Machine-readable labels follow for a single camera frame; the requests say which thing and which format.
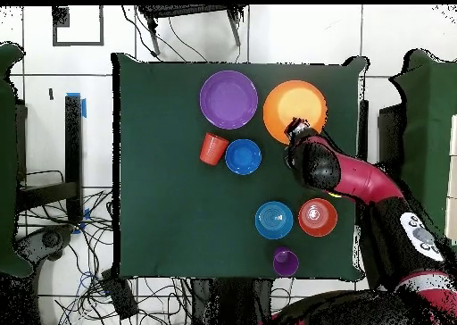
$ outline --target table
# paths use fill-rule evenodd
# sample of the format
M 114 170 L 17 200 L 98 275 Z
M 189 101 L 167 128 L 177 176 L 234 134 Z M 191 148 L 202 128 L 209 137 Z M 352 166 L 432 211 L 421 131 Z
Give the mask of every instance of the table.
M 121 276 L 276 278 L 273 249 L 288 246 L 300 258 L 297 278 L 361 277 L 353 266 L 353 202 L 297 184 L 283 161 L 285 146 L 263 125 L 262 106 L 283 81 L 311 82 L 327 99 L 327 132 L 355 155 L 357 81 L 365 58 L 354 57 L 344 66 L 146 63 L 125 54 L 112 59 L 114 69 L 119 67 L 113 86 L 120 91 L 114 91 L 114 99 L 120 99 Z M 200 110 L 200 88 L 222 70 L 244 73 L 257 89 L 257 112 L 240 129 L 215 128 Z M 215 167 L 202 163 L 206 131 L 230 141 L 255 141 L 262 150 L 259 169 L 238 176 L 223 160 Z M 317 196 L 338 212 L 337 226 L 321 238 L 306 235 L 296 219 L 301 205 Z M 257 208 L 270 200 L 287 204 L 295 216 L 291 232 L 280 240 L 263 238 L 254 226 Z

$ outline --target blue bowl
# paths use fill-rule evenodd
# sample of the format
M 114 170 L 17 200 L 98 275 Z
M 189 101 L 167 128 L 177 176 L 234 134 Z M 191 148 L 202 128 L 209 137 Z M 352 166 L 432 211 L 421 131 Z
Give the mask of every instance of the blue bowl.
M 236 174 L 251 174 L 259 167 L 261 161 L 261 150 L 251 140 L 235 140 L 225 152 L 225 163 Z
M 255 227 L 267 239 L 283 238 L 294 225 L 292 211 L 281 202 L 267 202 L 255 214 Z

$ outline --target chair leg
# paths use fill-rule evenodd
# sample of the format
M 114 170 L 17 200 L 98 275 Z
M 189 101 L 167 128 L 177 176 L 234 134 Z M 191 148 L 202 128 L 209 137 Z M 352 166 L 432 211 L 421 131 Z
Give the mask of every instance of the chair leg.
M 230 10 L 227 10 L 228 21 L 230 22 L 230 27 L 232 28 L 233 37 L 235 38 L 235 44 L 237 46 L 241 46 L 241 42 L 239 41 L 238 29 L 237 24 L 239 23 L 239 18 L 235 18 Z
M 157 43 L 157 36 L 155 35 L 155 28 L 157 24 L 155 24 L 154 18 L 146 18 L 147 27 L 149 28 L 149 32 L 151 33 L 151 39 L 153 40 L 153 47 L 155 54 L 159 55 L 161 50 L 159 49 L 159 44 Z

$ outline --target cup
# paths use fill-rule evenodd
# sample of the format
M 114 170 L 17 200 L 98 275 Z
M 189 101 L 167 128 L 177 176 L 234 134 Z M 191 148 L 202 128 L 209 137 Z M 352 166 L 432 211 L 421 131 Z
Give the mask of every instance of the cup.
M 298 257 L 286 246 L 277 247 L 273 256 L 273 269 L 280 277 L 291 277 L 298 270 Z
M 211 166 L 217 165 L 228 144 L 229 141 L 225 138 L 206 132 L 202 151 L 200 152 L 200 160 Z
M 298 222 L 310 236 L 321 238 L 330 233 L 337 225 L 337 210 L 328 200 L 310 199 L 300 209 Z

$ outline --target orange plate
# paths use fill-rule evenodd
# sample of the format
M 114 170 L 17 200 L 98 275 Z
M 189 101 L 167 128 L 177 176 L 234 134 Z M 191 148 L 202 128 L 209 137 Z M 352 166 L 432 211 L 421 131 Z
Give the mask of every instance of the orange plate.
M 263 121 L 268 132 L 288 145 L 284 130 L 293 118 L 306 119 L 319 133 L 327 119 L 327 106 L 321 92 L 311 83 L 289 80 L 273 88 L 263 105 Z

